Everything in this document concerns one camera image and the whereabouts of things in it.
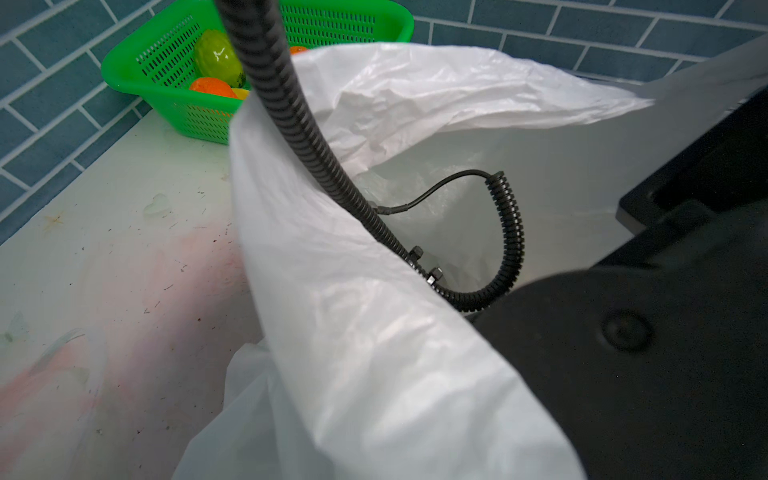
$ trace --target bolt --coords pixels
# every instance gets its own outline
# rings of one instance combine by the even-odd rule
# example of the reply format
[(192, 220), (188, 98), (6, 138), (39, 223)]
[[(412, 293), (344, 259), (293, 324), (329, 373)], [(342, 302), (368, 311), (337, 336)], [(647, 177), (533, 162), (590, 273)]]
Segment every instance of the bolt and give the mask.
[(418, 245), (413, 247), (410, 252), (408, 252), (408, 258), (410, 258), (412, 261), (417, 261), (419, 258), (424, 255), (424, 250)]
[(440, 281), (441, 278), (442, 278), (442, 270), (440, 270), (439, 266), (436, 266), (435, 268), (429, 271), (429, 277), (427, 277), (427, 283), (429, 285), (432, 285), (434, 282)]
[(645, 319), (632, 312), (608, 315), (602, 324), (603, 338), (609, 345), (623, 352), (637, 352), (645, 348), (653, 334)]

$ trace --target blue tile wall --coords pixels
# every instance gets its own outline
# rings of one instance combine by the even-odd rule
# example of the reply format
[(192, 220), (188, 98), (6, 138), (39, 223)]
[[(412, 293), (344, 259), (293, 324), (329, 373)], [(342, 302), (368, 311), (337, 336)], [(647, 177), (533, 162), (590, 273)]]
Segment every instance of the blue tile wall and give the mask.
[(43, 0), (23, 0), (22, 2), (3, 2), (0, 15), (0, 35), (34, 18), (48, 9)]
[(558, 68), (571, 68), (581, 56), (584, 47), (559, 41), (507, 35), (502, 51), (516, 58), (530, 58)]
[(736, 0), (725, 11), (723, 18), (736, 22), (768, 25), (768, 2), (766, 0)]
[(118, 122), (101, 135), (90, 147), (86, 148), (83, 153), (79, 154), (74, 160), (78, 162), (82, 167), (90, 167), (100, 156), (103, 154), (112, 144), (125, 132), (129, 131), (136, 122), (139, 121), (139, 117), (132, 111), (126, 112)]
[(18, 39), (45, 67), (51, 67), (112, 25), (100, 1), (80, 0)]
[[(635, 83), (768, 32), (768, 0), (396, 1), (415, 16), (414, 42)], [(0, 243), (151, 109), (107, 87), (100, 62), (173, 0), (62, 2), (5, 2), (0, 15)]]
[(584, 56), (579, 71), (630, 80), (651, 81), (662, 78), (675, 63), (677, 61), (672, 58), (592, 47)]
[(413, 22), (413, 36), (411, 37), (413, 43), (429, 43), (429, 23), (428, 22)]
[[(429, 42), (431, 27), (435, 45), (498, 48), (586, 78), (633, 83), (768, 32), (768, 0), (396, 1), (414, 15), (419, 43)], [(493, 34), (503, 37), (495, 47)]]
[(435, 25), (432, 29), (433, 45), (476, 45), (498, 48), (502, 34), (494, 31), (468, 30), (467, 28)]
[(552, 5), (513, 0), (477, 0), (472, 22), (489, 27), (545, 33), (554, 10)]
[(660, 20), (643, 46), (661, 51), (714, 57), (759, 37), (762, 32)]
[(616, 0), (617, 7), (642, 8), (654, 12), (681, 13), (713, 17), (724, 5), (723, 0)]
[(3, 76), (0, 78), (0, 98), (21, 87), (32, 79), (40, 70), (29, 58), (11, 42), (0, 47), (0, 65)]
[(104, 83), (101, 62), (172, 1), (4, 2), (0, 244), (150, 112)]
[(4, 157), (31, 135), (32, 131), (8, 110), (0, 110), (0, 157)]
[(84, 53), (11, 102), (11, 106), (34, 126), (43, 128), (101, 82), (101, 72)]
[(83, 108), (99, 125), (104, 125), (134, 100), (136, 100), (136, 95), (124, 94), (111, 88), (105, 88), (91, 100), (85, 102)]
[(633, 46), (652, 20), (648, 17), (563, 8), (552, 29), (555, 37)]
[(95, 133), (96, 127), (75, 111), (5, 164), (5, 171), (34, 185)]

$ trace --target plastic bag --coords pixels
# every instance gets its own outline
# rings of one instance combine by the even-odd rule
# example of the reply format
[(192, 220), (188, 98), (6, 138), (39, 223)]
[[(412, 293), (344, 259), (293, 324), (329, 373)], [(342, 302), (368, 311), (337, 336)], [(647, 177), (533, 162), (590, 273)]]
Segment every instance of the plastic bag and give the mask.
[[(627, 174), (631, 165), (616, 151), (601, 151), (601, 138), (594, 136), (594, 168), (584, 155), (546, 161), (546, 155), (526, 155), (530, 144), (510, 143), (523, 134), (509, 127), (586, 124), (649, 101), (480, 48), (344, 45), (294, 62), (333, 150), (380, 204), (411, 200), (420, 187), (462, 168), (503, 167), (516, 193), (522, 190), (526, 230), (534, 219), (533, 241), (526, 236), (535, 263), (549, 251), (556, 260), (577, 258), (561, 267), (587, 264), (589, 255), (558, 254), (553, 244), (604, 248), (628, 236), (605, 240), (591, 230), (578, 235), (579, 222), (594, 226), (592, 214), (612, 219), (618, 196), (611, 197), (612, 187), (609, 194), (575, 194), (568, 205), (571, 191), (555, 190), (563, 185), (562, 172), (549, 169), (589, 170), (584, 176), (597, 176), (596, 183), (615, 177), (621, 189), (653, 162)], [(728, 90), (728, 101), (738, 99), (747, 83)], [(700, 124), (676, 138), (680, 147), (716, 120), (699, 114)], [(462, 128), (473, 130), (454, 131)], [(535, 138), (546, 145), (545, 135)], [(174, 478), (584, 477), (568, 440), (519, 374), (320, 191), (255, 97), (233, 121), (230, 156), (244, 263), (271, 353), (259, 345), (235, 355), (224, 411), (190, 442)], [(544, 164), (536, 164), (542, 158)], [(615, 158), (615, 165), (605, 158)], [(518, 169), (530, 177), (518, 176)], [(419, 244), (434, 261), (452, 266), (449, 281), (458, 283), (452, 286), (487, 281), (482, 268), (463, 266), (473, 260), (490, 265), (494, 242), (501, 248), (482, 182), (457, 188), (458, 182), (428, 200), (421, 213), (393, 224), (406, 247), (415, 238), (425, 240)], [(590, 184), (579, 188), (589, 191)], [(532, 201), (542, 198), (542, 205)], [(595, 211), (581, 211), (595, 202)], [(542, 219), (553, 206), (547, 223)], [(547, 234), (560, 227), (549, 243), (540, 242), (546, 240), (541, 223)], [(572, 238), (563, 239), (568, 234)], [(532, 268), (529, 277), (551, 266)]]

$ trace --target black wire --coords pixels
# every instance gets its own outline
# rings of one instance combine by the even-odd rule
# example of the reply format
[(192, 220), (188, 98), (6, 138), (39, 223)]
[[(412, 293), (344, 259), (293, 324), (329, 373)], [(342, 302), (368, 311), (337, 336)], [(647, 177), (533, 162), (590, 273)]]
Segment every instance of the black wire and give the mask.
[(443, 185), (452, 182), (456, 180), (457, 178), (461, 177), (468, 177), (470, 175), (475, 175), (477, 177), (483, 177), (486, 180), (491, 177), (491, 174), (484, 172), (483, 170), (463, 170), (460, 172), (457, 172), (453, 175), (448, 175), (446, 178), (443, 178), (438, 183), (436, 183), (432, 188), (424, 192), (423, 194), (419, 195), (414, 201), (408, 202), (405, 205), (398, 205), (397, 207), (376, 207), (374, 210), (376, 210), (376, 213), (379, 215), (392, 215), (392, 214), (401, 214), (402, 212), (406, 212), (408, 210), (411, 210), (416, 205), (420, 204), (424, 201), (427, 197), (435, 193), (440, 187)]

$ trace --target blue tile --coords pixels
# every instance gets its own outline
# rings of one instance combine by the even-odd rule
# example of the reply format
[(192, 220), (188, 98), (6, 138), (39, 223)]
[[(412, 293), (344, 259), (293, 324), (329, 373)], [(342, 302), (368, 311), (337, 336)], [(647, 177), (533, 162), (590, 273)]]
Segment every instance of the blue tile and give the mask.
[(154, 14), (157, 15), (158, 13), (165, 10), (165, 8), (172, 4), (175, 0), (163, 0), (162, 2), (157, 3), (154, 7), (152, 7), (152, 10), (154, 11)]
[(14, 100), (11, 106), (42, 128), (101, 82), (96, 64), (83, 54)]
[(768, 25), (768, 2), (766, 0), (736, 0), (725, 11), (723, 18), (737, 22)]
[(104, 61), (104, 57), (107, 56), (107, 53), (109, 53), (112, 48), (123, 41), (127, 36), (135, 32), (143, 24), (147, 23), (150, 18), (152, 18), (152, 15), (150, 15), (149, 12), (142, 13), (141, 15), (128, 22), (128, 24), (123, 28), (106, 37), (104, 40), (99, 42), (98, 45), (95, 45), (93, 48), (91, 48), (91, 52), (93, 52), (94, 56), (98, 58), (99, 61)]
[(67, 165), (45, 183), (40, 190), (34, 192), (23, 204), (13, 210), (0, 222), (0, 244), (9, 239), (18, 229), (22, 228), (41, 208), (50, 203), (67, 185), (78, 177), (80, 171)]
[(454, 22), (466, 22), (469, 16), (470, 0), (451, 0), (450, 2), (437, 2), (433, 0), (397, 0), (406, 7), (411, 15), (419, 17), (440, 18), (441, 20), (453, 20)]
[(110, 10), (118, 20), (129, 16), (149, 2), (149, 0), (107, 0)]
[(714, 57), (762, 34), (741, 28), (659, 20), (643, 42), (643, 48)]
[(18, 39), (46, 67), (114, 25), (98, 0), (80, 0)]
[(34, 185), (95, 133), (96, 127), (82, 113), (73, 112), (9, 161), (5, 169), (27, 185)]
[(429, 22), (414, 22), (411, 43), (429, 43)]
[(83, 153), (79, 154), (74, 161), (78, 162), (83, 167), (90, 167), (114, 142), (120, 140), (120, 137), (125, 135), (125, 132), (129, 131), (136, 122), (139, 121), (139, 117), (132, 111), (129, 111), (112, 127), (105, 131), (90, 147), (86, 148)]
[(0, 15), (0, 35), (6, 33), (38, 13), (48, 10), (43, 0), (9, 0), (3, 2)]
[(698, 63), (697, 63), (697, 62), (695, 62), (695, 61), (683, 61), (683, 62), (681, 62), (681, 63), (680, 63), (678, 66), (677, 66), (677, 68), (675, 68), (675, 71), (684, 70), (684, 69), (686, 69), (686, 68), (688, 68), (688, 67), (693, 67), (694, 65), (698, 65)]
[(139, 110), (139, 113), (142, 116), (146, 116), (152, 110), (152, 107), (146, 101), (142, 100), (136, 105), (136, 110)]
[(83, 108), (100, 125), (104, 125), (135, 99), (136, 95), (124, 94), (106, 87), (91, 100), (85, 102)]
[(32, 135), (31, 130), (4, 108), (0, 110), (0, 158)]
[(502, 49), (504, 53), (512, 57), (530, 58), (539, 63), (567, 69), (574, 67), (583, 50), (584, 47), (580, 45), (514, 35), (507, 35)]
[(546, 33), (554, 15), (553, 5), (513, 2), (512, 0), (477, 0), (472, 23), (511, 30)]
[(8, 208), (8, 205), (13, 203), (24, 193), (24, 190), (17, 184), (11, 182), (9, 179), (0, 176), (0, 212)]
[(3, 68), (2, 76), (0, 76), (0, 98), (21, 87), (27, 80), (40, 73), (38, 68), (12, 42), (0, 47), (0, 65)]
[(639, 8), (652, 12), (671, 12), (683, 15), (713, 17), (725, 3), (724, 0), (616, 0), (617, 7)]
[(470, 30), (435, 24), (432, 29), (433, 45), (469, 45), (472, 47), (498, 48), (502, 34), (493, 31)]
[(563, 8), (552, 35), (634, 47), (648, 25), (646, 17)]
[(675, 61), (673, 58), (592, 47), (587, 51), (578, 70), (616, 78), (651, 81), (666, 75)]

